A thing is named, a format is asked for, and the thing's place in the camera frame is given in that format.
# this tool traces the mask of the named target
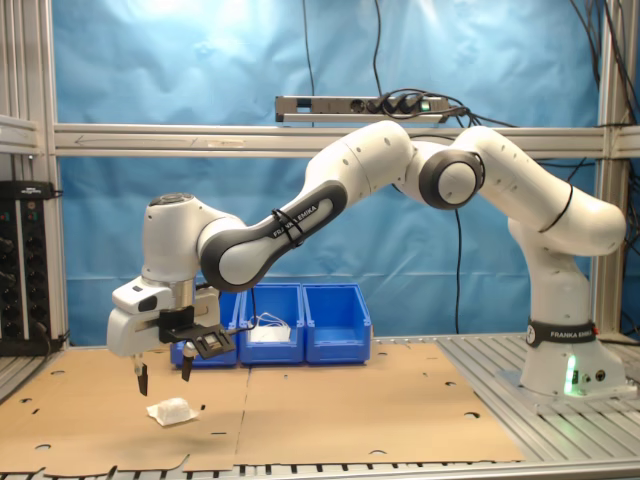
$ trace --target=metal table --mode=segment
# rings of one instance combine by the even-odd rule
[[[527,346],[521,334],[377,338],[379,343],[436,343],[469,381],[517,443],[526,461],[517,463],[412,463],[237,466],[231,471],[119,472],[77,480],[200,480],[289,478],[640,478],[640,404],[593,402],[578,410],[536,415],[501,382],[502,371],[520,370]],[[640,372],[640,348],[610,346],[629,372]],[[40,359],[0,359],[0,398],[23,381]],[[0,480],[37,480],[43,472],[0,475]]]

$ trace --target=small white object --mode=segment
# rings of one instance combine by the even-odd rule
[[[288,342],[291,337],[291,327],[281,318],[264,312],[258,315],[258,324],[249,331],[250,342]]]
[[[147,413],[163,427],[186,422],[198,416],[198,412],[189,408],[189,403],[184,398],[170,398],[151,405],[147,407]]]

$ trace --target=franka emika robot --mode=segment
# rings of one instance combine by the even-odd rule
[[[635,388],[620,359],[596,337],[589,283],[574,260],[620,247],[622,212],[548,173],[486,127],[463,131],[448,147],[412,141],[391,121],[356,130],[309,161],[295,199],[251,226],[189,194],[154,199],[145,212],[142,275],[113,292],[108,348],[133,358],[146,394],[143,352],[185,340],[182,376],[188,380],[197,354],[210,358],[234,348],[238,330],[219,324],[218,292],[250,289],[280,256],[389,184],[445,210],[478,192],[509,217],[531,278],[523,388],[558,399]],[[196,289],[199,269],[210,288]]]

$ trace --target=blue bin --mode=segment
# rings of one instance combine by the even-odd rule
[[[364,363],[371,355],[371,317],[357,284],[303,285],[307,362]]]
[[[238,312],[240,311],[240,303],[242,302],[241,293],[224,292],[220,297],[220,323],[227,329],[236,328],[238,324]],[[171,363],[177,367],[182,367],[182,349],[184,342],[171,344]],[[223,353],[215,357],[203,360],[198,355],[193,360],[194,367],[231,367],[238,363],[238,345],[233,352]]]
[[[284,320],[291,328],[288,342],[251,342],[243,332],[237,342],[240,344],[240,361],[245,365],[297,364],[304,361],[304,313],[300,284],[265,283],[254,287],[256,313],[265,312]],[[251,291],[245,292],[240,306],[239,325],[246,328],[253,317]]]

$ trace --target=blue backdrop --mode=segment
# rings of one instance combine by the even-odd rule
[[[520,126],[595,125],[588,45],[568,1],[380,3],[383,90],[442,92]],[[301,0],[53,6],[60,122],[272,125],[276,95],[310,94]],[[373,0],[307,6],[316,94],[376,94]],[[105,342],[111,291],[142,266],[151,198],[191,192],[253,223],[298,193],[305,167],[305,159],[61,159],[72,341]],[[592,191],[593,168],[574,183]],[[462,332],[523,331],[529,280],[506,218],[480,197],[460,216]],[[453,212],[386,188],[279,260],[268,280],[358,282],[377,335],[451,333],[456,252]]]

